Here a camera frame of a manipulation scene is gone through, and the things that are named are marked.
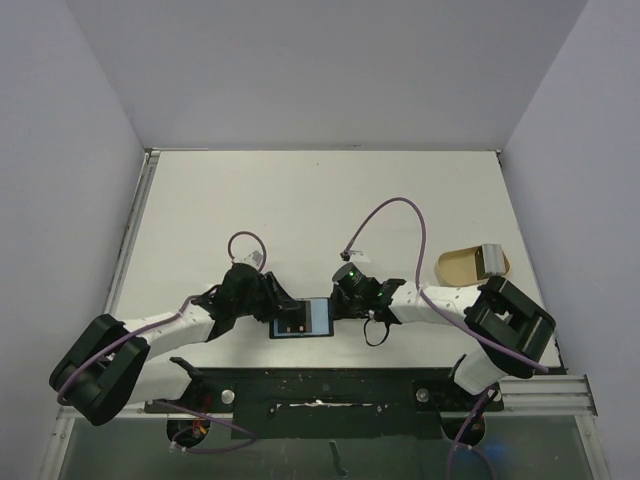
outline gray wall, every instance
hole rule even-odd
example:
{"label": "gray wall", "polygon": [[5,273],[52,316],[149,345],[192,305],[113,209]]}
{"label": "gray wall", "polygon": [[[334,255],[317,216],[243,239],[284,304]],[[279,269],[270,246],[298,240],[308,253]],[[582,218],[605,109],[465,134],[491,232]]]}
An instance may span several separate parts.
{"label": "gray wall", "polygon": [[0,5],[0,476],[37,475],[47,381],[99,313],[140,143],[62,0]]}
{"label": "gray wall", "polygon": [[502,148],[585,0],[67,0],[145,146]]}
{"label": "gray wall", "polygon": [[615,479],[640,431],[640,2],[591,0],[505,150],[569,367],[588,373]]}

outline white wall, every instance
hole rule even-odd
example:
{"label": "white wall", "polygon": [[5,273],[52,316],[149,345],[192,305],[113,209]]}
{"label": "white wall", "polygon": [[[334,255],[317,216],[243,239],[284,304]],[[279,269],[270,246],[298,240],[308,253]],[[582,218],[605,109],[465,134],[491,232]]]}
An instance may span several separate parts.
{"label": "white wall", "polygon": [[0,476],[37,475],[48,376],[99,313],[143,152],[62,0],[0,5]]}
{"label": "white wall", "polygon": [[67,0],[150,147],[502,148],[586,0]]}
{"label": "white wall", "polygon": [[615,479],[640,431],[640,2],[591,0],[505,150],[570,368],[588,373]]}

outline metal bolt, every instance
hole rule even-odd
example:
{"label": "metal bolt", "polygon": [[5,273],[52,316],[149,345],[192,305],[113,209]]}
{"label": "metal bolt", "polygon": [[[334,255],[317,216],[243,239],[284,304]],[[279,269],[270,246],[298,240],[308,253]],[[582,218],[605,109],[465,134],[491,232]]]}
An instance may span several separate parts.
{"label": "metal bolt", "polygon": [[420,403],[427,403],[429,401],[429,390],[426,388],[419,388],[416,392],[416,399]]}
{"label": "metal bolt", "polygon": [[220,400],[225,405],[230,405],[236,399],[236,394],[233,393],[233,390],[223,390],[222,395],[220,395]]}

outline white table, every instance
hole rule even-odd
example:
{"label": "white table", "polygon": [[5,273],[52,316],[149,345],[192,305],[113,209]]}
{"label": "white table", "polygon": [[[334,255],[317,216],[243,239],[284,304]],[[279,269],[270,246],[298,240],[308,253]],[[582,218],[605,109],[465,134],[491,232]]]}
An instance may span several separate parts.
{"label": "white table", "polygon": [[[422,209],[429,232],[423,279],[437,284],[434,265],[450,250],[502,245],[508,276],[541,302],[529,257],[493,152],[221,152],[163,151],[129,245],[111,311],[117,318],[177,308],[189,294],[222,280],[230,267],[228,238],[252,230],[268,248],[267,270],[297,298],[328,296],[339,252],[365,216],[393,196]],[[413,278],[420,242],[414,212],[390,205],[364,230],[356,247],[379,279]],[[239,238],[241,256],[255,249]],[[180,348],[197,367],[412,368],[451,367],[477,347],[454,327],[393,326],[382,346],[366,346],[362,320],[341,320],[335,336],[270,340],[250,318],[214,342]],[[372,341],[384,331],[370,325]],[[555,342],[541,362],[561,365]]]}

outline purple cable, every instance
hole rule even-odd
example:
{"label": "purple cable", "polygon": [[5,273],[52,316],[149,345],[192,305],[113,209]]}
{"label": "purple cable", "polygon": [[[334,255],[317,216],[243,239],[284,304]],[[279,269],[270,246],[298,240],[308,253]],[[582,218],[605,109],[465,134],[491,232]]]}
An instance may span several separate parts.
{"label": "purple cable", "polygon": [[260,262],[260,266],[258,267],[258,272],[261,272],[267,263],[267,247],[264,246],[264,242],[262,241],[262,239],[260,239],[260,237],[253,232],[250,232],[248,230],[241,230],[231,235],[231,238],[229,239],[229,243],[227,243],[227,253],[229,254],[229,258],[231,258],[232,262],[233,260],[235,260],[235,257],[233,256],[233,252],[231,251],[231,245],[233,244],[233,241],[236,238],[242,235],[247,235],[253,238],[254,240],[256,240],[260,244],[260,248],[262,249],[262,262]]}
{"label": "purple cable", "polygon": [[545,367],[544,365],[540,365],[538,362],[535,362],[533,360],[531,360],[530,358],[525,357],[524,355],[521,355],[517,352],[514,352],[513,350],[510,350],[509,348],[503,347],[502,345],[499,345],[487,338],[484,338],[482,335],[477,334],[476,332],[472,331],[469,329],[469,327],[467,327],[463,322],[461,322],[460,320],[458,320],[454,315],[452,315],[451,313],[442,310],[440,307],[438,307],[435,303],[433,303],[433,301],[427,297],[427,295],[424,293],[424,290],[422,288],[419,287],[420,285],[420,271],[422,270],[422,261],[424,260],[424,252],[425,252],[425,248],[427,246],[427,225],[424,221],[424,217],[422,216],[422,212],[420,211],[420,209],[418,208],[418,206],[413,203],[411,200],[409,200],[408,198],[405,197],[393,197],[390,198],[389,200],[386,200],[384,202],[382,202],[380,205],[378,205],[373,212],[371,212],[367,218],[365,218],[364,222],[362,222],[362,224],[360,225],[360,227],[358,227],[358,230],[356,231],[355,235],[351,238],[351,240],[349,240],[349,243],[347,244],[347,246],[344,249],[344,253],[347,253],[351,247],[353,247],[353,244],[355,243],[356,239],[358,238],[358,235],[360,235],[360,233],[362,232],[362,230],[364,229],[364,227],[367,225],[367,223],[369,223],[369,220],[371,220],[376,213],[378,213],[380,210],[382,210],[382,208],[386,207],[387,205],[389,205],[390,203],[393,202],[404,202],[406,204],[408,204],[411,208],[413,208],[413,210],[416,212],[416,214],[418,215],[418,220],[420,220],[420,229],[422,231],[422,240],[420,241],[420,253],[418,255],[418,264],[416,266],[416,275],[415,275],[415,282],[416,282],[416,287],[419,288],[420,290],[420,297],[427,303],[427,305],[429,305],[436,313],[438,313],[442,318],[444,318],[445,320],[447,320],[449,323],[451,323],[452,325],[454,325],[455,327],[458,327],[460,330],[462,330],[463,332],[465,332],[467,335],[471,335],[473,338],[475,338],[477,341],[479,341],[480,343],[483,343],[485,345],[487,345],[488,347],[493,348],[494,350],[497,350],[501,353],[504,353],[505,355],[508,355],[512,358],[515,358],[516,360],[521,361],[522,363],[535,368],[536,370],[539,370],[540,372],[543,373],[548,373],[549,369],[547,367]]}
{"label": "purple cable", "polygon": [[[246,442],[242,442],[239,443],[237,445],[231,445],[229,447],[221,447],[221,448],[187,448],[185,449],[186,452],[188,453],[196,453],[196,454],[215,454],[215,453],[227,453],[227,452],[232,452],[234,450],[240,450],[241,448],[244,447],[248,447],[249,445],[252,445],[256,442],[257,438],[255,436],[255,434],[251,433],[249,430],[242,428],[238,425],[234,425],[231,422],[225,422],[224,420],[220,420],[219,418],[213,417],[211,415],[207,415],[206,413],[198,413],[194,410],[189,410],[188,408],[184,408],[184,407],[180,407],[178,405],[174,405],[173,403],[169,403],[169,402],[165,402],[163,400],[154,400],[155,404],[157,405],[162,405],[163,407],[168,407],[168,408],[172,408],[174,410],[177,410],[178,412],[182,412],[182,413],[186,413],[189,415],[193,415],[194,417],[198,417],[201,418],[203,420],[209,420],[212,423],[217,423],[218,425],[222,425],[224,427],[230,428],[232,430],[235,430],[237,432],[241,432],[244,433],[246,435],[249,435],[251,438],[249,440],[247,440]],[[176,434],[171,437],[171,441],[172,442],[176,442],[178,437],[180,435],[182,435],[183,433],[191,430],[193,427],[186,427],[183,428],[181,430],[178,430],[178,432],[176,432]]]}
{"label": "purple cable", "polygon": [[[451,478],[451,466],[453,465],[453,454],[455,453],[458,445],[464,445],[463,443],[460,443],[460,438],[462,438],[462,435],[466,431],[469,424],[471,423],[471,420],[473,419],[473,417],[476,416],[476,413],[484,403],[485,399],[489,394],[490,388],[491,387],[485,388],[485,390],[480,394],[480,396],[478,397],[478,400],[476,401],[476,404],[471,409],[471,412],[469,412],[469,416],[462,423],[460,430],[458,430],[458,433],[456,434],[456,438],[453,440],[453,443],[451,444],[451,448],[449,449],[449,454],[447,455],[447,480]],[[491,462],[489,462],[489,459],[479,450],[473,450],[473,451],[487,463],[487,465],[489,466],[489,470],[491,471],[491,478],[495,480],[497,478],[496,471],[493,468],[493,465],[491,465]]]}
{"label": "purple cable", "polygon": [[137,330],[134,330],[133,332],[127,333],[124,337],[121,337],[118,340],[116,340],[115,342],[111,343],[110,345],[107,345],[102,350],[100,350],[98,353],[96,353],[91,358],[89,358],[86,362],[84,362],[82,365],[80,365],[76,369],[75,372],[73,372],[69,376],[69,378],[67,379],[66,382],[64,382],[62,384],[62,387],[60,387],[60,390],[58,390],[58,397],[57,397],[58,403],[62,404],[64,402],[64,395],[65,395],[65,393],[67,393],[69,388],[73,385],[73,382],[76,381],[76,379],[82,374],[82,372],[84,372],[87,368],[89,368],[91,365],[96,363],[100,358],[102,358],[104,355],[110,354],[117,347],[119,347],[120,345],[128,342],[133,337],[136,337],[136,336],[138,336],[138,335],[140,335],[140,334],[142,334],[142,333],[144,333],[146,331],[152,330],[154,328],[160,327],[161,325],[166,325],[167,323],[171,323],[174,320],[177,320],[178,318],[180,318],[180,316],[182,316],[182,314],[187,309],[187,307],[189,306],[191,301],[193,299],[195,299],[195,298],[197,298],[196,295],[187,297],[185,299],[184,303],[182,304],[182,306],[180,307],[180,309],[174,315],[171,315],[169,318],[167,318],[165,320],[160,320],[158,322],[154,322],[154,323],[151,323],[149,325],[145,325],[144,327],[141,327],[141,328],[139,328]]}

